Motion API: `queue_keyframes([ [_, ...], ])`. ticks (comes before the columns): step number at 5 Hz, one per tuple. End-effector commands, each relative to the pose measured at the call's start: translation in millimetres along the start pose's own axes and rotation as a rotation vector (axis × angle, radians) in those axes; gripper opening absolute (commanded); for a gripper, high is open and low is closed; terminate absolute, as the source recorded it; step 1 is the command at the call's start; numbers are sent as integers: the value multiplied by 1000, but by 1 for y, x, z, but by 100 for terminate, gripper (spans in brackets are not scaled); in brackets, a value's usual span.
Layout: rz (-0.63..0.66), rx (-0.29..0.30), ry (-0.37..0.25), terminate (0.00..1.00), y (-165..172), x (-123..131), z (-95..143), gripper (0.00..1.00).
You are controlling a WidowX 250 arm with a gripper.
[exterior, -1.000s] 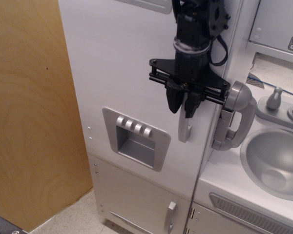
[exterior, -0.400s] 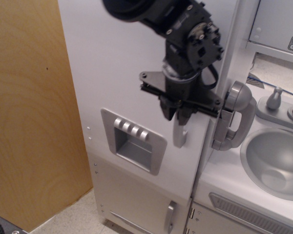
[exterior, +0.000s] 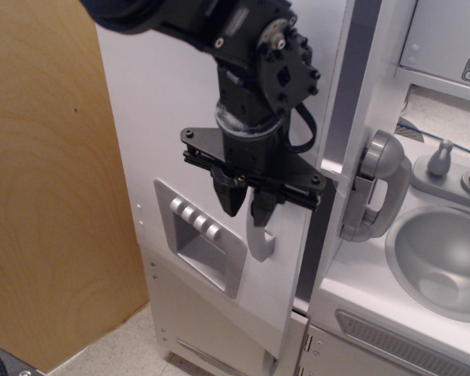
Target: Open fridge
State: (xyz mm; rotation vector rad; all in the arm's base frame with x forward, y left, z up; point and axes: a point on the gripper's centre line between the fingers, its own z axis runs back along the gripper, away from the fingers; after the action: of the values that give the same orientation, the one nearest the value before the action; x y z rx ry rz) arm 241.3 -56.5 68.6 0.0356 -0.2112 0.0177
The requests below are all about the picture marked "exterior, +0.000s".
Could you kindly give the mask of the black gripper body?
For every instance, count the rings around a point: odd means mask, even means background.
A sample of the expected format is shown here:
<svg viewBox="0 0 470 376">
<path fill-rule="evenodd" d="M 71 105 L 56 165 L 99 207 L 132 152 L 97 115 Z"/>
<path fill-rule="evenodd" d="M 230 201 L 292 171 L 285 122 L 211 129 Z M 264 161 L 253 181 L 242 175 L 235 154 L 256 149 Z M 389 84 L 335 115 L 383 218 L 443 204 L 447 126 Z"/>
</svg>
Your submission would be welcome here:
<svg viewBox="0 0 470 376">
<path fill-rule="evenodd" d="M 185 128 L 180 138 L 186 144 L 187 163 L 211 172 L 228 168 L 256 190 L 268 188 L 310 210 L 320 204 L 325 178 L 305 159 L 280 144 L 277 134 L 263 139 L 227 135 L 219 128 Z"/>
</svg>

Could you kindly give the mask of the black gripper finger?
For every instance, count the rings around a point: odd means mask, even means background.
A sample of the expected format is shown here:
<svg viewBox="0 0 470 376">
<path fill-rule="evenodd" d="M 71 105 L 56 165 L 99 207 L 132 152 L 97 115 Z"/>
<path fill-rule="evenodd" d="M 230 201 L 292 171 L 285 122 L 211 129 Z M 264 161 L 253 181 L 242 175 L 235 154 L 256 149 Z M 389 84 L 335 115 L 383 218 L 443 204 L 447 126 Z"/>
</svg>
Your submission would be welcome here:
<svg viewBox="0 0 470 376">
<path fill-rule="evenodd" d="M 211 177 L 215 193 L 222 209 L 230 217 L 234 217 L 244 203 L 248 185 L 244 179 L 228 168 L 211 168 Z"/>
<path fill-rule="evenodd" d="M 251 216 L 255 227 L 268 224 L 275 207 L 283 204 L 286 197 L 282 193 L 269 190 L 256 190 L 251 203 Z"/>
</svg>

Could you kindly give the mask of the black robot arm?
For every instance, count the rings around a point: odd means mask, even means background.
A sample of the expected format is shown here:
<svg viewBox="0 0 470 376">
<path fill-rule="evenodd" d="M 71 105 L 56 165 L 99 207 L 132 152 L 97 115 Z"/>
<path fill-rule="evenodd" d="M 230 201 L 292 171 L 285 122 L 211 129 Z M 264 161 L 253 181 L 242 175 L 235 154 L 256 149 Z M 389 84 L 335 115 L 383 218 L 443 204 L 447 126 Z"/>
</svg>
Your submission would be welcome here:
<svg viewBox="0 0 470 376">
<path fill-rule="evenodd" d="M 287 1 L 86 1 L 101 27 L 121 34 L 154 30 L 211 55 L 219 80 L 215 128 L 186 128 L 186 162 L 208 170 L 225 213 L 235 216 L 248 189 L 257 227 L 278 204 L 316 210 L 324 177 L 302 154 L 313 140 L 290 141 L 291 114 L 312 134 L 304 104 L 318 92 L 313 51 Z"/>
</svg>

